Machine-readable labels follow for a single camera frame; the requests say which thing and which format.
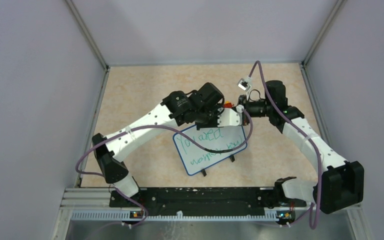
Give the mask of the blue-framed whiteboard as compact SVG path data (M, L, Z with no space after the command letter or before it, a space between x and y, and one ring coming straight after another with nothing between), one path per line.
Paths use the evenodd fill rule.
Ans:
M193 176L245 150L247 136L242 126L198 130L193 125L175 133L172 140L186 174Z

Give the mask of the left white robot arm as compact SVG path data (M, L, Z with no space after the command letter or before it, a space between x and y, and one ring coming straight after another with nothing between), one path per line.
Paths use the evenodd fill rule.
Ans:
M216 111L224 100L222 92L210 82L189 93L173 91L146 115L119 131L94 135L93 154L106 183L122 192L121 200L127 206L136 206L141 194L137 182L124 163L127 156L164 130L183 124L213 123Z

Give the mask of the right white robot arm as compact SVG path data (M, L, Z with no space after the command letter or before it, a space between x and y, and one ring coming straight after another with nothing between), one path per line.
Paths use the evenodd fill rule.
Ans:
M296 177L275 182L273 200L287 206L293 199L316 204L320 211L331 214L358 204L364 198L364 167L350 162L335 152L310 126L304 114L288 104L286 87L280 80L266 82L265 97L251 100L251 85L240 79L239 88L247 92L238 98L252 118L267 117L307 158L317 173L317 182Z

